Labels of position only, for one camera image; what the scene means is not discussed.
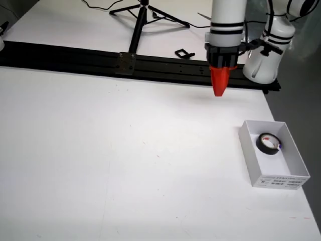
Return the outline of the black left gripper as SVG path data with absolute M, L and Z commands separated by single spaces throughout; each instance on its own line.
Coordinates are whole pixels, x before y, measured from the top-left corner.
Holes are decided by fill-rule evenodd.
M 205 43 L 205 49 L 213 92 L 216 97 L 221 97 L 227 88 L 230 71 L 237 68 L 239 53 L 245 51 L 245 43 L 234 47 L 217 47 Z

